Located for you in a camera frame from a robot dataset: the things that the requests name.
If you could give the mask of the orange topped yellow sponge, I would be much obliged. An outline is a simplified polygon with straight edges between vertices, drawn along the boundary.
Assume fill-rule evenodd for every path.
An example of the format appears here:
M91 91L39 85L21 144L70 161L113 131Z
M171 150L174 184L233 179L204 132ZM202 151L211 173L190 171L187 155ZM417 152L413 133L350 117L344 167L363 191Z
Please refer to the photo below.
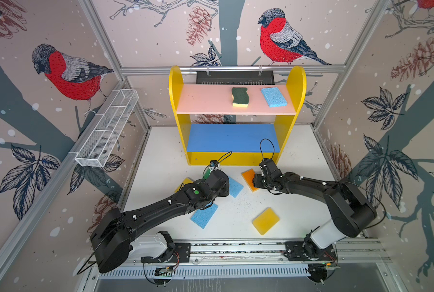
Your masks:
M251 192L256 192L259 188L254 186L253 179L255 178L255 171L253 169L246 170L241 174L243 180L246 182Z

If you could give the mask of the dark green scrub sponge front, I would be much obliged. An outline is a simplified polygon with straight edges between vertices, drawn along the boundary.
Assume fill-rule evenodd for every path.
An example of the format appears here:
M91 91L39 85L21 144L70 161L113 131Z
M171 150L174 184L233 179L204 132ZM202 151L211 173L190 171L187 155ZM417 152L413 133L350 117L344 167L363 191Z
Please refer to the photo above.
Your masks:
M247 93L247 88L244 87L233 87L232 93L232 106L247 108L249 106L249 95Z

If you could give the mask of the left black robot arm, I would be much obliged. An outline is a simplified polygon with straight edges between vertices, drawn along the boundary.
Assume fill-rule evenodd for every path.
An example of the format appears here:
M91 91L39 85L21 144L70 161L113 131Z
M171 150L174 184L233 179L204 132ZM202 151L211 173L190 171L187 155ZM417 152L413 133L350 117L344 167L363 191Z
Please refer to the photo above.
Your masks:
M229 177L214 170L206 179L183 185L173 195L148 206L121 213L109 210L90 236L93 255L101 273L123 264L133 250L133 242L146 231L175 217L205 210L217 197L227 197Z

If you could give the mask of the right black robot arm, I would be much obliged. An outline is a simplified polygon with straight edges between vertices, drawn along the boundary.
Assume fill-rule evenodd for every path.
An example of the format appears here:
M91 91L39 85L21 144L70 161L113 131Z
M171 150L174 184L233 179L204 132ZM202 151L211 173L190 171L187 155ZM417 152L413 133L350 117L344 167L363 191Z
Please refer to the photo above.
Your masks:
M343 238L357 237L377 217L376 208L354 184L315 180L294 172L282 173L269 158L264 158L259 167L262 172L254 176L254 187L266 189L273 195L302 195L327 205L329 221L304 238L303 253L309 259L318 259L328 247Z

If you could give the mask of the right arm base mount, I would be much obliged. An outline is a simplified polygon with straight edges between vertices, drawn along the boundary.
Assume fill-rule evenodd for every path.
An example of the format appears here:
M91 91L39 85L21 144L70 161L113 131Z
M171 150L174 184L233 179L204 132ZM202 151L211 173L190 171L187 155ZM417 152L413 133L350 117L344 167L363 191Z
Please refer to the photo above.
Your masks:
M337 254L333 245L325 249L318 248L314 243L304 241L285 242L283 256L289 261L323 261L335 262Z

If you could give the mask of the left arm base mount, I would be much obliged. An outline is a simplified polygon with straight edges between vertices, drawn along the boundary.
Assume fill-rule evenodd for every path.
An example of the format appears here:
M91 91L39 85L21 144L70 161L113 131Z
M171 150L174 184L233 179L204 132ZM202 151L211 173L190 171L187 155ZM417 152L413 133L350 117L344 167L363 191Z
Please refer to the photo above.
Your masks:
M189 263L191 244L176 243L167 231L159 231L141 244L140 251L145 251L140 257L143 264Z

